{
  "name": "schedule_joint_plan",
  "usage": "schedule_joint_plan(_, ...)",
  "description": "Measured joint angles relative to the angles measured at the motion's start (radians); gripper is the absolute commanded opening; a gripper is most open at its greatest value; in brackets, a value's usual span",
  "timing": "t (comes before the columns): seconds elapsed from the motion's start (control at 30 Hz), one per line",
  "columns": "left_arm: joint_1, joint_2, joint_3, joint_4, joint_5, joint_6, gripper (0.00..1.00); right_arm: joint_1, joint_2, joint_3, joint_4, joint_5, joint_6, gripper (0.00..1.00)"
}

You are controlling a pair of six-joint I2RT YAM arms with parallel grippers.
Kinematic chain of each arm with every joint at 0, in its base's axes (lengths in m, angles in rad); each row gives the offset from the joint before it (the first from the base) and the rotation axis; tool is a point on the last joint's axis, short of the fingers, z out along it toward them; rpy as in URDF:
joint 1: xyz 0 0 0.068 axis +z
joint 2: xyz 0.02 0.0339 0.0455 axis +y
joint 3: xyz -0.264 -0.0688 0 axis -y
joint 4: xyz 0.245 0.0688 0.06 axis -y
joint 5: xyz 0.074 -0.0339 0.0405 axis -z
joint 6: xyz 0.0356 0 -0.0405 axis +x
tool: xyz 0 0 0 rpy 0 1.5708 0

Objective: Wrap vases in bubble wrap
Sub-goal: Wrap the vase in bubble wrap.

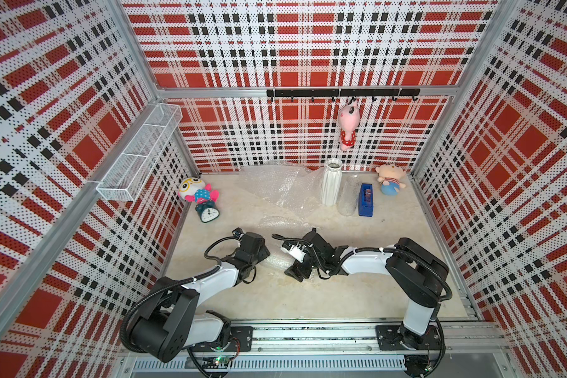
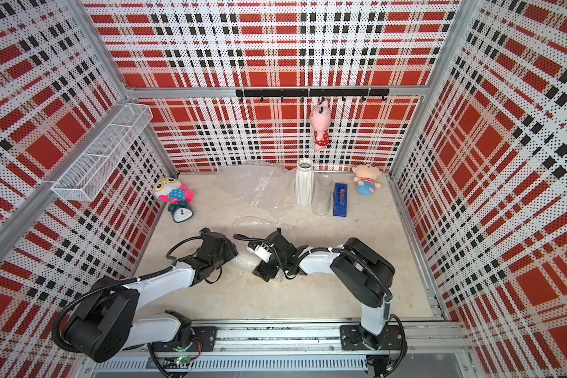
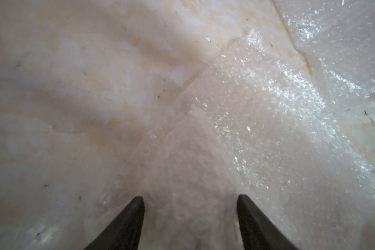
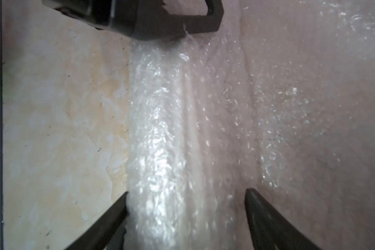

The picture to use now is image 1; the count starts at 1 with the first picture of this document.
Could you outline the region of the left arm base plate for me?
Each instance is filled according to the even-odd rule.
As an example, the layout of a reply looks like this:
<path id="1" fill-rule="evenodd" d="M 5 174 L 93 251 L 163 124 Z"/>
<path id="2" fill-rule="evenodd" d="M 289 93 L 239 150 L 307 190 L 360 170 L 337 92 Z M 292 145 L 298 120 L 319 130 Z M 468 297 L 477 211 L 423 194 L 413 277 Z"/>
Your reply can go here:
<path id="1" fill-rule="evenodd" d="M 224 338 L 224 343 L 220 340 L 197 343 L 191 347 L 191 350 L 195 353 L 249 352 L 252 348 L 254 330 L 251 326 L 231 327 Z"/>

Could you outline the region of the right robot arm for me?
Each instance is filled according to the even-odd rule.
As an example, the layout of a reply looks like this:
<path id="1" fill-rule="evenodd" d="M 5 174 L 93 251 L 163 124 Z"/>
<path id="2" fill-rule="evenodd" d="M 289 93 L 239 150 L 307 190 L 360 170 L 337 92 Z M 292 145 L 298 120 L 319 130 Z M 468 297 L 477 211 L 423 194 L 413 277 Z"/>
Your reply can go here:
<path id="1" fill-rule="evenodd" d="M 442 303 L 453 298 L 447 264 L 410 238 L 389 247 L 359 248 L 333 247 L 315 228 L 302 238 L 279 234 L 272 238 L 282 242 L 281 250 L 294 258 L 285 274 L 298 282 L 310 278 L 313 271 L 321 280 L 363 273 L 392 277 L 408 298 L 395 341 L 410 351 L 426 346 Z"/>

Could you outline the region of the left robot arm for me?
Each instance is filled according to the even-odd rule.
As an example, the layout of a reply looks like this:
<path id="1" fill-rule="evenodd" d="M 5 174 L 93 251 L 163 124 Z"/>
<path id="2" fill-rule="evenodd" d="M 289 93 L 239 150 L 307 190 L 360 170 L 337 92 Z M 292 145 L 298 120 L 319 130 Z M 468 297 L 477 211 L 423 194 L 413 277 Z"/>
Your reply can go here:
<path id="1" fill-rule="evenodd" d="M 170 362 L 182 350 L 206 345 L 224 351 L 239 340 L 231 331 L 231 320 L 220 313 L 198 313 L 207 299 L 239 284 L 257 272 L 257 265 L 270 252 L 263 236 L 237 228 L 206 248 L 203 257 L 215 262 L 206 272 L 183 280 L 162 277 L 148 295 L 124 315 L 119 329 L 122 345 L 129 351 L 150 354 L 160 362 Z"/>

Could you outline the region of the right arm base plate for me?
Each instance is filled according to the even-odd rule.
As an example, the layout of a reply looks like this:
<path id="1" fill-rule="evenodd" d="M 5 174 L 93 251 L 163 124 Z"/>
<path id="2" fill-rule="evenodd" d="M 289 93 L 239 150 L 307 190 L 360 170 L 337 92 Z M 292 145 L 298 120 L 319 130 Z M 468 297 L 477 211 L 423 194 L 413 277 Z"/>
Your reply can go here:
<path id="1" fill-rule="evenodd" d="M 376 326 L 376 341 L 381 351 L 439 351 L 442 336 L 439 328 L 430 324 L 424 335 L 416 335 L 401 324 Z"/>

